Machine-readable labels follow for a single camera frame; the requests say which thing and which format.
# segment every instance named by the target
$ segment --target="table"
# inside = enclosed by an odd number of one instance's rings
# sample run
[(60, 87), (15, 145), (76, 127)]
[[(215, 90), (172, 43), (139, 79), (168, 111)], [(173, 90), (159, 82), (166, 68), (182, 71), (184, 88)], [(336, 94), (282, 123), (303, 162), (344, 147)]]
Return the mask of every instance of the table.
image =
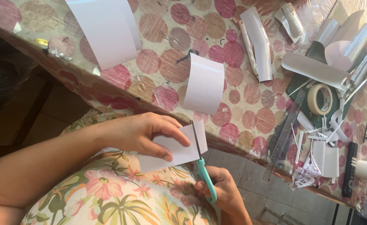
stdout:
[[(204, 120), (209, 147), (245, 157), (254, 147), (261, 153), (259, 164), (267, 164), (267, 144), (293, 101), (285, 93), (293, 73), (282, 69), (281, 58), (294, 45), (273, 14), (283, 1), (274, 0), (128, 0), (138, 24), (143, 50), (138, 58), (97, 72), (96, 58), (64, 0), (0, 0), (0, 37), (59, 79), (102, 113), (138, 114), (147, 111), (175, 117), (183, 124)], [(306, 31), (300, 53), (305, 54), (334, 0), (292, 2)], [(274, 80), (258, 83), (250, 72), (243, 39), (235, 22), (247, 8), (255, 6), (271, 43)], [(349, 12), (366, 9), (367, 0), (344, 0)], [(48, 46), (35, 38), (49, 41)], [(56, 58), (52, 51), (72, 58)], [(189, 52), (224, 63), (225, 84), (221, 104), (214, 116), (181, 108), (190, 71)], [(362, 143), (367, 123), (367, 84), (356, 94), (343, 130), (359, 142), (358, 159), (367, 160)], [(303, 130), (296, 124), (295, 132)], [(302, 166), (310, 147), (304, 137)], [(350, 207), (366, 195), (367, 182), (355, 180), (351, 198), (341, 197), (347, 147), (340, 148), (340, 172), (335, 184), (321, 178), (312, 191)], [(285, 164), (276, 175), (290, 180), (297, 148), (289, 146)]]

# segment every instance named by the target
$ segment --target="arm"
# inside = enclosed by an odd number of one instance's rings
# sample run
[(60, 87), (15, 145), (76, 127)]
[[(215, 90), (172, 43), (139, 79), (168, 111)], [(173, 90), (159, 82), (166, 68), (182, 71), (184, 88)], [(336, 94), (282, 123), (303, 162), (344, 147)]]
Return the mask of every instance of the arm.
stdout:
[(37, 201), (106, 146), (171, 161), (170, 151), (152, 142), (151, 134), (161, 131), (189, 146), (179, 127), (169, 116), (145, 113), (91, 125), (4, 156), (0, 158), (0, 206), (24, 208)]
[[(206, 169), (210, 178), (216, 182), (214, 185), (217, 193), (216, 205), (221, 208), (221, 224), (252, 225), (231, 174), (225, 168), (206, 166)], [(210, 190), (204, 181), (197, 181), (195, 189), (201, 195), (211, 197)]]

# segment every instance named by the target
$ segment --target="floral dress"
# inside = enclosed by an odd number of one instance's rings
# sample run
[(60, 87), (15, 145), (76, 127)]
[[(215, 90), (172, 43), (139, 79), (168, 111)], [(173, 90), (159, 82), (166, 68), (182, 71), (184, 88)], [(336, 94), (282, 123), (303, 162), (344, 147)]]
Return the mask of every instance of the floral dress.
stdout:
[[(123, 116), (90, 111), (64, 133)], [(106, 148), (43, 196), (22, 225), (216, 225), (186, 165), (141, 173), (136, 152)]]

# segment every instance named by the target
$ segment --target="scissors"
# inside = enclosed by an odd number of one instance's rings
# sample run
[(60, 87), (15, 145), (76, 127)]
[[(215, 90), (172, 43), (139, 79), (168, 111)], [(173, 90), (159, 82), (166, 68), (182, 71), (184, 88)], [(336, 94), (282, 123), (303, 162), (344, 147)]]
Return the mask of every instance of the scissors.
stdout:
[(193, 123), (193, 120), (190, 120), (190, 123), (193, 126), (193, 133), (195, 134), (195, 140), (196, 140), (196, 145), (197, 145), (197, 151), (199, 152), (199, 159), (197, 160), (197, 177), (196, 180), (199, 179), (199, 177), (201, 178), (202, 181), (206, 182), (209, 190), (210, 190), (210, 194), (211, 194), (211, 198), (206, 196), (206, 199), (211, 203), (214, 204), (217, 201), (217, 193), (215, 192), (215, 188), (214, 188), (214, 184), (210, 179), (210, 176), (208, 175), (208, 172), (206, 170), (206, 168), (204, 167), (204, 159), (201, 157), (201, 153), (200, 153), (200, 147), (199, 147), (199, 141), (197, 140), (197, 135), (196, 135), (196, 129), (195, 129), (195, 124)]

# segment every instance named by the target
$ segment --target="white pen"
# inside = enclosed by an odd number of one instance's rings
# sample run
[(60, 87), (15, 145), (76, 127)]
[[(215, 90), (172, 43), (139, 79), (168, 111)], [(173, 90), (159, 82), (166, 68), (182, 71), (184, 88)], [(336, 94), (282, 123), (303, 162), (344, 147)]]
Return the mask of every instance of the white pen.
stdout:
[(239, 27), (240, 27), (240, 32), (242, 33), (243, 42), (245, 43), (247, 57), (249, 58), (251, 70), (253, 71), (254, 75), (257, 76), (258, 78), (256, 60), (254, 59), (253, 50), (251, 49), (251, 45), (250, 45), (250, 39), (249, 39), (249, 36), (247, 35), (245, 23), (243, 22), (243, 20), (239, 21)]

